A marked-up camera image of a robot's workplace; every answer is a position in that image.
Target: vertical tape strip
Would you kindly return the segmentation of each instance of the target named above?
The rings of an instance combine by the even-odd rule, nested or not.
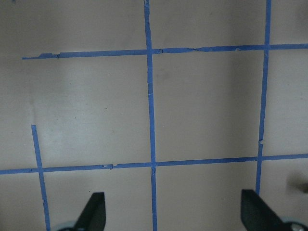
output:
[[[260,185],[261,185],[264,122],[265,122],[266,93],[267,93],[268,69],[269,69],[270,13],[271,13],[270,11],[271,11],[271,0],[267,0],[266,1],[265,39],[264,39],[266,48],[264,50],[264,60],[263,60],[262,95],[261,95],[258,161],[257,161],[257,176],[256,176],[256,193],[257,194],[260,194]]]
[[[151,185],[152,185],[152,221],[153,231],[157,231],[156,212],[156,156],[155,156],[155,123],[154,123],[154,94],[153,94],[153,60],[152,60],[152,40],[150,29],[150,0],[144,0],[144,21],[146,50],[148,62],[148,99],[150,116],[150,143],[151,143]]]
[[[40,190],[41,190],[42,199],[43,199],[46,231],[50,231],[51,228],[50,228],[50,219],[49,219],[49,209],[48,209],[47,194],[46,194],[46,187],[45,187],[45,181],[44,181],[42,160],[40,157],[40,150],[39,150],[39,144],[38,144],[39,139],[38,139],[38,133],[37,133],[37,126],[31,125],[31,128],[32,128],[32,137],[33,137],[33,143],[34,143],[35,157],[36,157],[37,165],[38,165]]]

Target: white wall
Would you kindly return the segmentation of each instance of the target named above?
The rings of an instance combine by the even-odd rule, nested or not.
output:
[[[265,0],[150,6],[154,49],[264,44]],[[270,43],[307,43],[307,15],[305,0],[273,0]],[[46,230],[32,124],[44,168],[147,166],[46,171],[52,229],[104,191],[106,231],[153,230],[146,53],[22,60],[146,48],[142,0],[0,3],[0,230]],[[308,197],[296,189],[308,183],[308,156],[289,156],[308,153],[308,51],[269,54],[263,156],[288,156],[262,162],[260,195],[279,215],[308,223]],[[153,55],[159,231],[244,230],[240,193],[255,188],[256,158],[162,165],[257,156],[263,60],[263,50]]]

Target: blue painter's tape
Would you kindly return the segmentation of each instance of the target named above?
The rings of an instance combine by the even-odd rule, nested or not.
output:
[[[308,154],[263,156],[262,160],[290,160],[290,159],[304,159],[304,158],[308,158]]]
[[[270,14],[271,14],[271,0],[266,1],[266,18],[265,18],[265,45],[270,43]]]
[[[37,57],[23,57],[22,59],[60,59],[60,58],[81,58],[81,57],[102,57],[102,56],[123,56],[123,55],[146,55],[147,50],[122,50],[122,51],[81,51],[62,52],[59,54],[43,53]]]
[[[152,221],[153,230],[157,231],[157,201],[156,201],[156,168],[151,169],[151,189],[152,189]]]
[[[177,166],[177,165],[203,165],[203,164],[221,164],[256,161],[257,157],[238,157],[238,158],[222,158],[222,159],[205,159],[205,160],[180,160],[180,161],[162,161],[157,162],[157,166]]]
[[[264,38],[266,49],[264,50],[264,59],[263,59],[263,78],[262,78],[259,141],[258,141],[258,160],[257,160],[257,174],[256,174],[256,193],[257,194],[260,194],[260,186],[261,186],[262,155],[263,155],[263,143],[262,142],[264,138],[266,94],[267,94],[268,69],[269,69],[270,13],[271,13],[271,0],[267,0],[266,1],[266,19],[265,19],[265,38]]]
[[[157,231],[156,209],[156,154],[155,154],[155,122],[154,122],[154,93],[153,93],[153,58],[150,29],[150,0],[144,0],[144,26],[146,37],[147,63],[148,63],[148,100],[150,117],[150,152],[151,152],[151,188],[152,188],[152,222],[153,231]]]
[[[262,51],[262,50],[290,50],[308,49],[308,44],[276,44],[276,45],[241,45],[241,46],[217,46],[200,48],[163,48],[152,49],[152,54],[162,53],[187,53],[193,51],[201,52],[220,52],[220,51]],[[81,52],[61,52],[59,54],[43,53],[36,57],[23,57],[29,59],[59,59],[59,58],[81,58],[81,57],[102,57],[102,56],[123,56],[123,55],[146,55],[147,50],[122,50],[122,51],[81,51]]]
[[[96,169],[113,169],[113,165],[85,165],[85,166],[67,166],[67,167],[46,167],[44,172],[62,172],[62,171],[81,171]]]
[[[151,163],[128,163],[128,164],[108,164],[108,165],[85,165],[85,166],[67,166],[67,167],[46,167],[44,172],[62,172],[62,171],[82,171],[96,169],[113,169],[113,168],[134,168],[134,167],[150,167]]]
[[[37,168],[0,170],[0,175],[39,172]]]
[[[303,44],[276,44],[270,45],[270,50],[295,50],[295,49],[308,49],[308,43]]]
[[[219,51],[262,51],[265,49],[265,45],[243,45],[243,46],[218,46],[218,47],[200,47],[200,48],[163,48],[153,49],[153,54],[162,53],[187,53],[193,51],[202,52],[219,52]]]
[[[34,143],[34,151],[35,151],[35,156],[36,156],[37,165],[38,165],[40,190],[41,190],[42,199],[43,199],[46,231],[50,231],[51,228],[50,228],[49,209],[48,209],[47,193],[46,193],[46,187],[45,187],[45,181],[44,181],[42,160],[41,160],[39,144],[38,144],[39,139],[38,139],[38,133],[37,133],[37,126],[31,125],[31,128],[32,128],[32,137],[33,137],[33,143]]]
[[[131,168],[131,167],[151,167],[151,163],[131,163],[131,164],[118,164],[114,168]]]

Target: grid square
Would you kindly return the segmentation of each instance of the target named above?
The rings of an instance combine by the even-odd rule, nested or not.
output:
[[[0,170],[37,167],[30,83],[20,58],[0,58]]]
[[[263,155],[306,154],[308,51],[269,54]]]
[[[308,2],[271,1],[271,44],[308,42]]]
[[[150,160],[145,56],[25,66],[44,167]]]
[[[256,156],[262,51],[153,57],[158,161]]]
[[[256,162],[158,167],[160,231],[245,230],[241,189],[255,187]]]
[[[46,229],[38,173],[0,175],[0,230]]]
[[[146,47],[142,1],[31,0],[15,7],[22,55]]]
[[[308,182],[308,159],[263,161],[262,199],[278,216],[308,223],[308,197],[298,188]]]
[[[153,47],[263,44],[265,11],[265,0],[154,0]]]
[[[0,55],[17,53],[16,13],[12,1],[0,1]]]
[[[150,175],[150,168],[45,173],[51,227],[76,221],[92,193],[105,192],[106,231],[151,230]]]

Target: beige surface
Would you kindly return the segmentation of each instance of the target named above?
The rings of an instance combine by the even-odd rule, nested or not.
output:
[[[150,161],[145,56],[24,65],[44,167]]]
[[[298,187],[308,183],[307,165],[307,159],[264,161],[260,192],[279,216],[304,224],[308,224],[308,197]]]
[[[18,53],[20,48],[15,8],[12,1],[0,2],[0,55],[5,57],[11,53]]]
[[[46,230],[38,173],[0,175],[0,230]]]
[[[151,230],[151,169],[51,172],[45,174],[51,227],[76,221],[94,192],[105,192],[104,231]]]
[[[20,58],[0,56],[1,170],[37,167],[31,134],[31,84],[22,66]]]
[[[265,8],[265,0],[153,0],[153,47],[264,44]]]
[[[256,156],[261,51],[154,56],[158,161]]]
[[[271,51],[264,155],[308,153],[308,50]]]
[[[256,162],[159,167],[156,175],[158,230],[245,230],[241,189],[255,187]]]
[[[308,1],[271,1],[271,44],[308,42]]]
[[[12,8],[22,55],[144,49],[143,11],[136,0],[28,0]]]

